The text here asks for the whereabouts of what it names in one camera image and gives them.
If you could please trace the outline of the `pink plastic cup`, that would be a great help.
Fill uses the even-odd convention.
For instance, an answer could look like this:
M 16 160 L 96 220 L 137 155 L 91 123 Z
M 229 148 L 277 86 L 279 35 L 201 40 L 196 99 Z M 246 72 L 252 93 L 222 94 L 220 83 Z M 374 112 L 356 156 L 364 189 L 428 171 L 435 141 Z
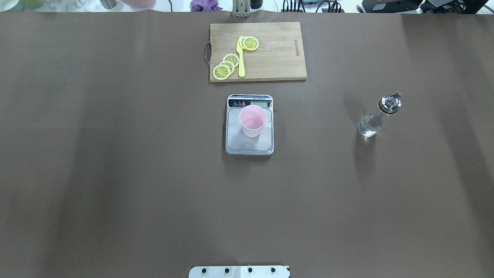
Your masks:
M 239 120 L 247 137 L 257 137 L 267 123 L 267 114 L 261 106 L 248 105 L 241 109 Z

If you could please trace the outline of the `clear glass sauce bottle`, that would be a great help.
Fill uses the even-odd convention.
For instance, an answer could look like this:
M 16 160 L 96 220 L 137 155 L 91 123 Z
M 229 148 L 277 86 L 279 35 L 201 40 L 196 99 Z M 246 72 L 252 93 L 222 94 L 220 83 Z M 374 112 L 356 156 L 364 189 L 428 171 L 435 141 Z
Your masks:
M 382 128 L 385 120 L 398 112 L 402 106 L 401 92 L 385 95 L 365 114 L 357 125 L 357 130 L 364 137 L 375 136 Z

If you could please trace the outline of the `silver digital kitchen scale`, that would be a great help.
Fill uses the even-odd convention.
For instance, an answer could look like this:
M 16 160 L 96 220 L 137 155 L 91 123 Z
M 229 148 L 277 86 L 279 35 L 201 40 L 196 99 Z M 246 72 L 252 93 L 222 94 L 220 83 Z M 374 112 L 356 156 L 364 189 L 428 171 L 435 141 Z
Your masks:
M 240 111 L 248 105 L 261 106 L 267 114 L 267 123 L 257 137 L 247 137 L 240 124 Z M 225 151 L 235 155 L 271 155 L 274 151 L 273 114 L 273 98 L 270 95 L 230 95 L 226 103 Z

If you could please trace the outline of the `lemon slice stack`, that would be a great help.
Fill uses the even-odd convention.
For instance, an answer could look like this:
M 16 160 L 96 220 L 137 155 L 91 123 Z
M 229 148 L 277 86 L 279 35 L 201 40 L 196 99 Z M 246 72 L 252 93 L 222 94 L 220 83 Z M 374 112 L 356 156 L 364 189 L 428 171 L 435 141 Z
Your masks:
M 228 79 L 239 65 L 239 56 L 234 53 L 226 54 L 222 61 L 211 70 L 215 80 L 223 81 Z

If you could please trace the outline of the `yellow plastic knife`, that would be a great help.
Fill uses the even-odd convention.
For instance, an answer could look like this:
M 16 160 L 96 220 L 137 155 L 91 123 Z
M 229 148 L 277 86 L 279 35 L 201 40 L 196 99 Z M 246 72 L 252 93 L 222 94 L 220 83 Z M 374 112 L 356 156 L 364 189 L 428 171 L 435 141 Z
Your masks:
M 243 47 L 241 46 L 243 36 L 240 36 L 237 40 L 236 44 L 236 52 L 238 53 L 238 77 L 244 78 L 245 77 L 245 64 L 244 64 L 244 57 L 243 57 Z

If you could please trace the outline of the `wooden cutting board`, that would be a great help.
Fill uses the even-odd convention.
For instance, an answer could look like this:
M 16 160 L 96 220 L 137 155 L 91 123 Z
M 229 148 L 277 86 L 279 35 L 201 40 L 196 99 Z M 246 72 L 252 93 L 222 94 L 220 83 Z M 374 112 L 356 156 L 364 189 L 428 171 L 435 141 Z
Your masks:
M 240 36 L 255 37 L 259 46 L 243 51 L 245 75 L 239 77 L 235 71 L 226 82 L 307 79 L 300 22 L 211 24 L 210 70 L 228 53 L 236 53 Z

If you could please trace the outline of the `lemon slice single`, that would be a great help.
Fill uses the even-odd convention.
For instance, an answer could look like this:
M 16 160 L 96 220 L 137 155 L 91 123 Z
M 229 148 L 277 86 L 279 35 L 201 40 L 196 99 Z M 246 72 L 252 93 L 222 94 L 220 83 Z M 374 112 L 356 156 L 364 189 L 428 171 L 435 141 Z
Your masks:
M 259 40 L 253 36 L 244 36 L 240 40 L 240 47 L 246 51 L 256 51 L 259 48 Z

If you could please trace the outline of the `purple cloth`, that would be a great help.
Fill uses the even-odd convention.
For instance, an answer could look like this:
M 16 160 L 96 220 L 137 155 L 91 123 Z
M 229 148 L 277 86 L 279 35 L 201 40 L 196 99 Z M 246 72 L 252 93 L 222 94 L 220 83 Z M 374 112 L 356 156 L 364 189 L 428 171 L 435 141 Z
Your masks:
M 190 3 L 192 12 L 221 11 L 217 0 L 192 0 Z

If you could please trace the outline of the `aluminium frame post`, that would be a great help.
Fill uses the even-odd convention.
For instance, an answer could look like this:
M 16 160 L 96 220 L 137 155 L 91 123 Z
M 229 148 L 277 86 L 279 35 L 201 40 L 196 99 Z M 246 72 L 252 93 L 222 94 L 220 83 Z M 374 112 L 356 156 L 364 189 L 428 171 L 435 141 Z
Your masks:
M 251 17 L 251 1 L 250 0 L 233 0 L 232 1 L 232 16 L 233 18 L 249 18 Z

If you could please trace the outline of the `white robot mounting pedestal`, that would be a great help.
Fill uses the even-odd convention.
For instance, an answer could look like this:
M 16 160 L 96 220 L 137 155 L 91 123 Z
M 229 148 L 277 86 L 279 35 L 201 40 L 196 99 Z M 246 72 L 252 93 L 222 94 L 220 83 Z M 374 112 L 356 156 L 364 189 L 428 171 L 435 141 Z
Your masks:
M 244 265 L 244 266 L 196 266 L 189 278 L 290 278 L 289 266 Z

